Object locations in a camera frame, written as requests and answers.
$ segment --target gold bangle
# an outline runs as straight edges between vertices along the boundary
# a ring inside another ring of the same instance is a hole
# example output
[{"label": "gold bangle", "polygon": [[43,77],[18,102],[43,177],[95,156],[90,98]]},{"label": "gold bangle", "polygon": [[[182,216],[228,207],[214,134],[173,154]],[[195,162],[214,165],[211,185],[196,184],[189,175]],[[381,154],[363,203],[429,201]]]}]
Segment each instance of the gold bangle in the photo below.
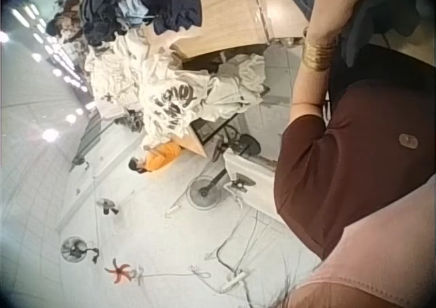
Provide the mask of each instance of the gold bangle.
[{"label": "gold bangle", "polygon": [[307,29],[303,32],[305,43],[302,49],[302,62],[311,70],[322,72],[330,67],[330,60],[336,43],[329,46],[310,44],[306,39]]}]

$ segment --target wrist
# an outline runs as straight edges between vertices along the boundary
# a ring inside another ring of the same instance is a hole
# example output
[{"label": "wrist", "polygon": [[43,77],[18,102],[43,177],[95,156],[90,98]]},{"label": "wrist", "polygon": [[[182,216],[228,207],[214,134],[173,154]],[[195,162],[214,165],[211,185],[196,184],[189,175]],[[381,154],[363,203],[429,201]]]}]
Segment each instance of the wrist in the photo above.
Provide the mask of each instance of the wrist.
[{"label": "wrist", "polygon": [[336,44],[337,35],[309,27],[306,33],[306,40],[314,46],[329,47]]}]

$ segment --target orange shirt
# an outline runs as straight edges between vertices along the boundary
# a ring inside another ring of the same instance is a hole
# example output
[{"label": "orange shirt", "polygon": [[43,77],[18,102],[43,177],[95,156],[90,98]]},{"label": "orange shirt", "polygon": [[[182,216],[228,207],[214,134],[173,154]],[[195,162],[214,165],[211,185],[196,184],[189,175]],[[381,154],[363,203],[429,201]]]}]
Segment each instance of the orange shirt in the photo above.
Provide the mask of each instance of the orange shirt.
[{"label": "orange shirt", "polygon": [[158,170],[173,161],[181,152],[180,146],[173,141],[161,144],[147,154],[144,168],[151,172]]}]

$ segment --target electrical cord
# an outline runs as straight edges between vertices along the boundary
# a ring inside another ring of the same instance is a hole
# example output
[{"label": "electrical cord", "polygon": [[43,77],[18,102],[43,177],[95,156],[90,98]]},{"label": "electrical cord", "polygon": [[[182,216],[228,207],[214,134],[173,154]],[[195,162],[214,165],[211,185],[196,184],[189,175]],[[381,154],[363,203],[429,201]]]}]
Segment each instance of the electrical cord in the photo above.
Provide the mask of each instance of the electrical cord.
[{"label": "electrical cord", "polygon": [[[236,264],[236,268],[232,268],[231,266],[229,266],[228,264],[226,264],[226,263],[221,259],[220,255],[219,255],[219,254],[221,253],[221,250],[224,248],[224,246],[225,246],[225,245],[228,243],[228,241],[229,241],[229,240],[234,236],[236,230],[239,228],[239,226],[241,225],[242,220],[243,220],[243,204],[242,204],[242,200],[239,198],[238,194],[234,193],[234,191],[231,191],[231,192],[234,194],[234,197],[235,197],[235,199],[236,199],[236,201],[237,201],[237,203],[239,204],[239,207],[240,207],[240,215],[239,215],[239,218],[237,219],[237,221],[236,221],[236,223],[235,223],[235,226],[233,227],[233,229],[232,229],[232,231],[231,231],[229,237],[227,237],[227,239],[224,240],[224,242],[223,242],[223,243],[222,243],[222,244],[221,244],[221,245],[220,245],[216,250],[214,250],[212,253],[209,253],[208,255],[206,255],[205,259],[206,259],[206,260],[211,259],[212,256],[213,256],[213,253],[216,252],[215,256],[217,257],[218,262],[219,262],[221,265],[223,265],[224,267],[226,267],[226,268],[227,268],[227,269],[228,269],[228,270],[233,274],[233,276],[236,277],[236,276],[238,275],[240,265],[242,264],[243,260],[245,259],[245,257],[246,257],[246,255],[247,255],[248,251],[253,247],[253,245],[250,246],[250,244],[251,244],[251,240],[253,239],[253,236],[254,236],[254,234],[255,234],[255,230],[256,230],[256,228],[257,228],[257,225],[258,225],[258,215],[259,215],[259,211],[256,211],[256,218],[255,218],[254,227],[253,227],[253,230],[251,231],[251,235],[250,235],[250,237],[249,237],[249,240],[247,241],[247,245],[245,246],[244,252],[243,252],[242,256],[240,257],[240,260],[239,260],[238,263]],[[217,289],[215,289],[214,287],[212,287],[210,284],[208,284],[208,282],[206,282],[206,281],[203,280],[203,279],[202,279],[202,282],[203,282],[206,286],[208,286],[208,288],[212,289],[213,291],[215,291],[216,293],[219,293],[219,294],[223,294],[223,293],[229,292],[230,290],[232,290],[232,289],[237,285],[237,283],[235,283],[232,287],[228,288],[226,291],[223,291],[223,290],[217,290]],[[247,299],[247,302],[248,302],[249,307],[250,307],[250,308],[253,308],[253,303],[251,302],[251,296],[250,296],[250,293],[249,293],[249,289],[248,289],[247,283],[245,282],[245,280],[241,280],[239,283],[241,283],[241,284],[243,285],[243,287],[244,287],[245,297],[246,297],[246,299]]]},{"label": "electrical cord", "polygon": [[141,275],[141,279],[145,279],[147,277],[164,277],[164,276],[197,276],[200,279],[210,279],[212,277],[212,274],[209,272],[199,272],[198,268],[195,266],[190,266],[188,268],[192,273],[186,273],[186,274],[177,274],[177,273],[168,273],[168,274],[150,274],[150,275]]}]

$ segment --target black hair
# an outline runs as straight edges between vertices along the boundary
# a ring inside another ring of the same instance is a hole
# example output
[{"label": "black hair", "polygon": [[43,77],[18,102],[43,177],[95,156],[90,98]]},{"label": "black hair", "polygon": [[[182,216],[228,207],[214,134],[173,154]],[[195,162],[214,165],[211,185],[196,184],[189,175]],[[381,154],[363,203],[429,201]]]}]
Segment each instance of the black hair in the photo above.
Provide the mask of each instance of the black hair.
[{"label": "black hair", "polygon": [[47,23],[46,26],[46,33],[51,37],[60,37],[61,36],[61,30],[56,25],[57,19],[61,16],[61,13],[57,13],[54,15],[53,19]]},{"label": "black hair", "polygon": [[129,161],[129,168],[139,174],[148,172],[147,169],[138,167],[138,163],[136,162],[136,159],[134,157],[132,157]]}]

